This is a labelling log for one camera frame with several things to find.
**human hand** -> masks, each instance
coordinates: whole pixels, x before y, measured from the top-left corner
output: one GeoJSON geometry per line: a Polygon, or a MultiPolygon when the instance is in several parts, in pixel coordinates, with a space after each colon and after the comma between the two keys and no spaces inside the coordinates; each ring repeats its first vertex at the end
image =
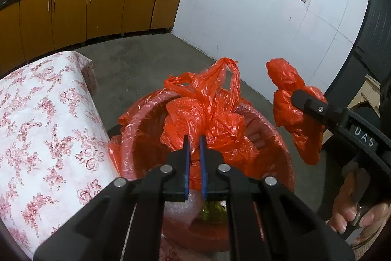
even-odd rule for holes
{"type": "MultiPolygon", "coordinates": [[[[351,196],[355,191],[356,178],[354,172],[350,172],[345,178],[345,182],[339,190],[338,196],[334,200],[333,215],[328,221],[328,225],[334,231],[343,234],[348,221],[353,221],[356,217],[357,208],[351,196]]],[[[382,202],[372,207],[360,220],[360,227],[365,227],[360,236],[357,237],[353,246],[366,241],[383,224],[384,220],[391,212],[390,202],[382,202]]]]}

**yellow cabinet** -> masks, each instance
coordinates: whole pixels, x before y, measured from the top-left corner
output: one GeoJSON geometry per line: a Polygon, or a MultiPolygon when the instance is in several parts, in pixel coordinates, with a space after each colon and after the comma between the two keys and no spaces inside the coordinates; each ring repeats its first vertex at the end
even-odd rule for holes
{"type": "Polygon", "coordinates": [[[156,0],[151,29],[171,28],[174,26],[180,0],[156,0]]]}
{"type": "Polygon", "coordinates": [[[119,34],[125,0],[87,0],[87,39],[119,34]]]}
{"type": "Polygon", "coordinates": [[[19,29],[19,2],[0,10],[0,73],[25,62],[19,29]]]}
{"type": "Polygon", "coordinates": [[[87,0],[52,0],[54,49],[86,40],[87,0]]]}
{"type": "Polygon", "coordinates": [[[155,0],[125,0],[121,32],[149,30],[155,0]]]}
{"type": "Polygon", "coordinates": [[[52,0],[21,0],[19,22],[26,60],[54,49],[52,0]]]}

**red plastic bag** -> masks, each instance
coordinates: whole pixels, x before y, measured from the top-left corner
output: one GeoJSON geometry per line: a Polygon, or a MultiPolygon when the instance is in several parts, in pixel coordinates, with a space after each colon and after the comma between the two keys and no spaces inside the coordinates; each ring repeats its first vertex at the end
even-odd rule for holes
{"type": "Polygon", "coordinates": [[[307,87],[298,72],[285,59],[273,59],[266,63],[267,74],[278,90],[274,93],[273,113],[276,126],[284,126],[291,133],[293,142],[303,161],[316,165],[322,147],[323,125],[315,121],[291,103],[295,90],[301,89],[327,103],[316,87],[307,87]]]}
{"type": "Polygon", "coordinates": [[[259,152],[244,134],[244,117],[234,113],[242,101],[235,61],[222,58],[201,74],[187,72],[179,77],[170,76],[164,84],[182,98],[167,104],[169,115],[160,141],[175,151],[182,148],[184,135],[189,136],[190,188],[201,189],[199,138],[204,133],[208,148],[220,151],[225,162],[242,171],[253,164],[259,152]],[[221,88],[227,67],[232,71],[230,91],[221,88]]]}
{"type": "Polygon", "coordinates": [[[108,148],[109,148],[109,156],[111,161],[114,164],[115,169],[121,175],[122,167],[121,167],[121,140],[122,135],[115,135],[111,138],[108,148]]]}

